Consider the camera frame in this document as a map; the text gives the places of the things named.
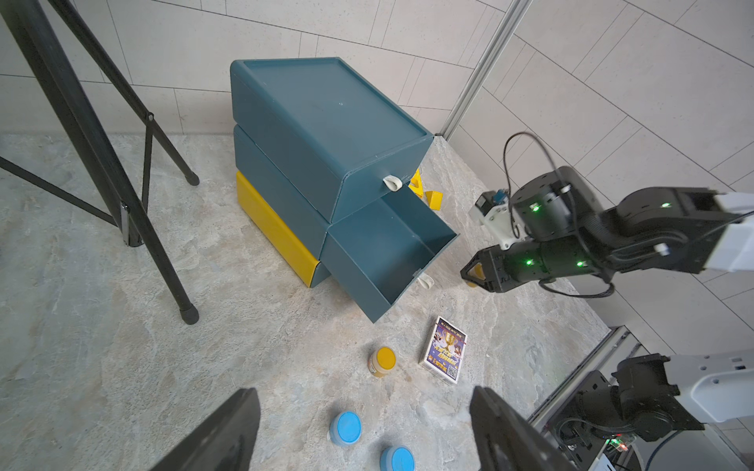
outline wall tile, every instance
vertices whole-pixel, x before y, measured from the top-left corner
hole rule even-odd
[[[527,127],[524,130],[530,133],[534,133],[534,131],[532,131],[531,128],[529,127]],[[533,144],[534,144],[534,140],[531,137],[527,137],[527,136],[514,137],[513,140],[510,141],[510,144],[508,144],[508,150],[505,153],[505,160],[507,161],[508,166],[512,167],[513,164],[515,164],[521,158],[523,153],[526,152],[526,149],[528,149],[529,146]],[[500,168],[505,170],[505,165],[503,165],[502,154],[500,155],[500,157],[498,157],[497,162]]]
[[[573,72],[625,6],[623,0],[537,0],[516,34]]]
[[[465,67],[427,60],[407,105],[453,109],[471,73],[472,70]]]
[[[105,52],[118,67],[118,70],[121,71],[121,74],[123,74],[128,83],[133,83],[130,72],[128,72],[126,59],[123,56],[121,42],[118,40],[118,33],[115,31],[115,24],[112,22],[112,15],[110,14],[110,7],[107,5],[107,1],[76,0],[76,7],[81,18],[84,19],[89,29],[97,37],[97,41],[105,48]],[[102,77],[105,82],[110,82],[104,73]]]
[[[641,124],[634,121],[630,116],[626,116],[576,164],[576,170],[583,175],[589,175],[589,172],[610,157],[610,154],[621,147],[641,128]]]
[[[560,157],[560,155],[547,143],[544,144],[544,147],[550,153],[550,157],[553,158],[557,167],[568,165],[568,162]],[[513,165],[509,164],[508,168],[510,169],[510,177],[518,186],[525,185],[530,180],[537,178],[543,173],[553,171],[552,165],[550,165],[544,152],[537,144],[531,144],[523,154],[521,154],[521,157],[518,158],[516,163]]]
[[[729,185],[754,172],[754,142],[730,156],[710,172]]]
[[[144,123],[136,116],[126,100],[112,84],[81,84],[89,101],[108,133],[144,134]],[[147,109],[155,114],[155,119],[166,133],[180,134],[176,97],[172,88],[133,86]]]
[[[408,77],[406,77],[406,81],[403,82],[403,89],[401,90],[400,98],[398,99],[399,105],[403,105],[409,102],[411,93],[414,93],[414,88],[416,87],[416,81],[419,78],[419,74],[424,68],[425,60],[426,59],[424,59],[423,57],[414,57],[414,62],[411,64],[409,75]]]
[[[401,106],[401,108],[408,113],[409,115],[413,116],[414,119],[418,118],[419,112],[421,111],[421,108],[416,108],[414,106]]]
[[[743,193],[754,193],[754,172],[744,176],[742,179],[731,185],[735,191],[742,191]]]
[[[587,84],[705,169],[754,136],[754,68],[651,15]]]
[[[540,53],[523,70],[503,104],[570,164],[578,162],[626,116]]]
[[[393,6],[395,6],[395,0],[380,0],[372,23],[372,31],[369,34],[370,46],[382,46],[382,42],[385,40],[385,32],[388,30],[388,21],[393,14]]]
[[[594,72],[599,63],[601,63],[607,55],[610,53],[613,47],[624,37],[628,30],[634,23],[642,16],[643,11],[637,7],[626,4],[621,14],[615,18],[615,21],[607,28],[605,34],[595,43],[595,45],[589,50],[589,53],[582,59],[576,69],[573,71],[573,75],[581,81],[586,81],[587,78]]]
[[[233,134],[229,92],[176,90],[183,133]]]
[[[749,429],[750,432],[754,433],[754,416],[751,417],[741,417],[738,419],[741,424]]]
[[[490,93],[494,93],[498,89],[503,78],[508,73],[508,70],[510,70],[510,67],[513,65],[513,61],[515,61],[518,55],[521,54],[524,44],[526,43],[518,36],[513,35],[510,37],[508,44],[506,44],[500,52],[497,60],[489,70],[489,74],[487,74],[484,79],[483,86]]]
[[[505,172],[474,142],[462,126],[455,129],[448,143],[487,188],[507,188]]]
[[[754,2],[697,0],[676,26],[754,64]]]
[[[694,0],[631,0],[631,3],[669,23],[675,23]]]
[[[414,60],[407,54],[322,36],[317,46],[317,57],[341,57],[395,102],[400,98],[400,91]]]
[[[730,298],[744,291],[754,289],[754,271],[734,271],[726,273],[704,284],[720,299]]]
[[[687,273],[639,270],[615,277],[636,312],[678,354],[751,348],[754,330]]]
[[[448,109],[420,108],[420,110],[416,120],[433,134],[439,133],[443,129],[445,120],[450,115],[450,110]]]
[[[224,15],[225,0],[201,0],[201,9]]]
[[[510,1],[511,0],[484,0],[484,2],[482,3],[493,8],[497,8],[500,11],[508,11],[508,7],[510,7]]]
[[[229,15],[316,35],[369,42],[379,0],[227,0]]]
[[[110,8],[135,84],[230,91],[233,60],[299,55],[289,29],[151,0]]]
[[[461,119],[461,126],[496,162],[502,161],[505,141],[511,135],[526,129],[526,125],[484,87],[479,90],[477,98]],[[510,156],[506,160],[509,168],[516,163],[516,159]]]
[[[746,428],[741,422],[739,422],[738,419],[730,419],[729,421],[720,422],[715,424],[715,426],[720,430],[735,430]]]
[[[741,453],[743,462],[750,469],[754,467],[754,435],[747,429],[724,430],[723,433]]]
[[[458,63],[485,8],[476,0],[396,0],[382,47]]]
[[[592,275],[569,277],[579,294],[591,295],[605,291],[606,285]],[[607,298],[587,299],[594,312],[609,327],[626,326],[649,353],[673,355],[673,349],[660,338],[619,292]]]
[[[587,184],[587,186],[592,191],[592,193],[594,193],[594,197],[597,198],[597,201],[599,201],[599,204],[602,205],[602,208],[604,209],[612,208],[616,204],[620,203],[620,201],[610,201],[610,199],[606,197],[599,189],[597,189],[596,186],[592,185],[592,182],[587,180],[587,178],[584,175],[581,175],[581,178],[584,180],[584,183]]]
[[[500,101],[503,101],[505,99],[505,97],[510,92],[510,89],[518,81],[523,70],[529,64],[529,61],[532,60],[536,52],[537,51],[534,50],[532,46],[524,43],[521,52],[518,54],[518,56],[516,56],[516,59],[508,69],[508,72],[506,72],[505,76],[500,82],[500,85],[495,89],[494,92],[492,92],[492,94],[495,95],[495,98],[499,99]]]
[[[474,28],[474,33],[471,34],[471,38],[469,38],[468,42],[466,43],[464,52],[461,54],[461,59],[458,60],[457,64],[459,64],[460,66],[469,66],[468,63],[471,60],[471,54],[474,53],[474,50],[477,48],[477,44],[479,44],[479,42],[482,40],[482,34],[484,34],[485,30],[487,29],[489,22],[492,20],[492,13],[495,11],[496,10],[492,7],[484,8],[484,12],[482,12],[481,18],[479,18],[477,27]]]
[[[0,132],[62,134],[36,78],[0,75]]]
[[[489,46],[489,43],[492,40],[492,36],[495,34],[495,31],[497,31],[504,16],[505,13],[503,13],[502,11],[492,11],[492,19],[489,21],[489,23],[487,23],[487,27],[482,33],[482,38],[479,40],[479,42],[477,42],[477,46],[471,53],[471,57],[469,58],[468,62],[466,62],[466,67],[477,67],[479,61],[482,59],[484,50],[487,48],[487,46]]]
[[[316,57],[317,45],[319,44],[320,37],[317,35],[310,35],[307,32],[301,33],[301,43],[299,45],[299,57]]]
[[[611,201],[648,186],[700,186],[729,191],[683,154],[641,129],[588,176]]]
[[[694,277],[701,281],[702,283],[706,283],[707,281],[714,280],[717,277],[720,277],[724,274],[726,274],[727,271],[722,270],[713,270],[712,268],[707,268],[706,270],[702,270],[699,274],[693,274]]]
[[[754,291],[742,292],[723,302],[745,323],[749,324],[749,327],[754,329]]]
[[[100,68],[97,67],[94,59],[91,58],[71,30],[60,19],[60,16],[58,16],[48,2],[40,2],[40,5],[42,6],[42,10],[44,10],[44,15],[50,21],[55,36],[57,36],[60,45],[63,47],[63,51],[65,51],[78,79],[103,81]],[[0,74],[32,77],[32,70],[29,68],[26,58],[21,53],[21,49],[18,48],[13,35],[2,19],[0,19],[0,44],[2,44],[2,47],[0,47]]]
[[[165,3],[172,3],[181,7],[197,8],[201,10],[201,0],[160,0]]]

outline cable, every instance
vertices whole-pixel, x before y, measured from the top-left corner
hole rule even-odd
[[[696,239],[692,240],[689,243],[689,246],[694,245],[695,243],[699,242],[702,239],[708,238],[710,235],[716,233],[720,229],[723,229],[725,226],[727,226],[729,224],[733,224],[734,222],[739,222],[739,221],[741,221],[743,219],[748,218],[749,216],[754,216],[754,211],[749,211],[748,213],[744,213],[741,216],[738,216],[737,218],[731,219],[730,221],[725,221],[722,224],[715,226],[714,228],[708,230],[707,232],[705,232],[704,234],[700,235]]]
[[[566,425],[568,422],[581,422],[583,424],[588,425],[589,427],[593,427],[593,428],[603,430],[605,432],[610,432],[610,433],[628,433],[628,432],[633,432],[635,430],[633,425],[626,425],[624,427],[605,427],[603,425],[592,424],[591,422],[586,421],[579,417],[569,417],[567,419],[563,419],[562,421],[560,421],[557,427],[555,427],[556,429],[555,437],[558,439],[559,442],[562,441],[560,434],[562,433],[563,426]]]
[[[542,144],[542,141],[539,140],[539,138],[535,135],[530,133],[529,131],[520,131],[518,133],[513,134],[511,137],[508,138],[507,141],[505,141],[505,145],[503,146],[503,170],[505,170],[505,178],[508,181],[508,190],[510,190],[510,175],[508,173],[508,165],[505,160],[507,149],[508,149],[508,143],[510,140],[516,136],[529,136],[532,139],[534,139],[534,142],[539,145],[539,148],[542,149],[544,152],[544,156],[547,157],[547,159],[550,162],[550,165],[553,168],[553,171],[555,172],[555,176],[558,177],[558,181],[560,182],[560,191],[562,192],[562,189],[566,187],[566,181],[562,177],[562,174],[560,173],[560,169],[555,165],[555,161],[550,156],[550,152],[547,151],[547,148],[544,147],[544,144]],[[587,243],[584,242],[584,238],[581,237],[581,232],[578,230],[578,215],[576,214],[576,201],[573,198],[573,194],[571,194],[571,190],[569,188],[568,191],[565,192],[568,195],[569,202],[571,203],[571,223],[573,224],[574,233],[576,235],[576,238],[578,239],[578,243],[581,245],[581,248],[584,250],[584,252],[587,254],[587,257],[589,257],[590,260],[593,262],[596,261],[595,257],[592,255],[591,250],[589,250],[589,247],[587,246]],[[516,239],[519,237],[520,232],[518,231],[518,228],[515,226],[513,222],[513,207],[511,207],[508,212],[510,213],[510,229],[513,232],[513,235],[516,237]],[[545,281],[545,280],[539,280],[539,286],[541,286],[544,290],[555,293],[557,295],[564,295],[568,296],[570,298],[582,298],[582,299],[595,299],[595,298],[607,298],[608,296],[612,295],[615,292],[615,285],[612,283],[608,284],[608,288],[601,292],[597,293],[595,295],[570,295],[567,292],[557,291],[556,289],[552,289],[548,286],[545,286],[545,283],[552,283],[554,280],[551,281]]]
[[[649,471],[649,466],[652,464],[652,460],[654,459],[654,456],[657,454],[657,452],[660,450],[660,448],[664,447],[666,443],[668,443],[673,437],[681,433],[683,430],[676,431],[673,435],[667,437],[665,440],[660,443],[657,448],[654,449],[652,454],[649,455],[649,459],[647,460],[647,466],[644,466],[644,471]]]
[[[508,150],[508,143],[510,140],[519,134],[524,133],[515,133],[511,137],[508,138],[507,141],[505,141],[505,145],[503,146],[503,170],[505,170],[505,178],[508,180],[508,191],[510,191],[510,196],[513,196],[513,191],[510,189],[510,174],[508,173],[508,164],[505,162],[505,153]],[[513,236],[518,239],[521,235],[521,232],[518,230],[518,227],[515,224],[515,221],[513,220],[513,205],[510,204],[510,198],[508,198],[508,204],[511,206],[508,209],[508,212],[510,213],[510,230],[513,232]]]
[[[548,284],[554,283],[554,282],[555,282],[554,278],[545,278],[543,280],[539,280],[539,286],[545,291],[553,292],[557,295],[568,296],[569,298],[581,298],[581,299],[607,298],[608,296],[612,296],[613,293],[615,293],[615,285],[613,283],[608,283],[608,288],[605,291],[597,293],[595,295],[572,295],[570,293],[558,291],[557,289],[553,289],[547,286]]]

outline yellow lid jar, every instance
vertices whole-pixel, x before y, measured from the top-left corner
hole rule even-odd
[[[382,378],[395,368],[395,353],[388,347],[380,347],[369,356],[366,365],[373,375]]]

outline teal storage drawer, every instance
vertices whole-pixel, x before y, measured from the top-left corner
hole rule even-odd
[[[320,260],[376,322],[457,236],[404,186],[331,225]]]
[[[236,60],[233,116],[328,221],[406,184],[432,134],[339,58]]]
[[[290,184],[239,126],[233,129],[233,142],[236,167],[304,247],[319,260],[329,222]]]

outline yellow wedge block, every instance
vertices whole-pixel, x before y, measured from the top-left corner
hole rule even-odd
[[[236,172],[238,203],[244,208],[256,227],[272,242],[288,265],[299,275],[306,286],[311,286],[314,269],[319,261],[309,252],[301,240],[288,228],[283,219],[267,204],[249,180]]]
[[[443,203],[443,194],[439,191],[426,191],[427,205],[431,210],[440,211],[440,205]]]
[[[424,197],[424,186],[421,184],[421,175],[419,175],[418,169],[416,170],[416,173],[414,173],[414,176],[411,178],[409,188],[411,188],[411,191],[416,193],[416,196],[420,198]]]

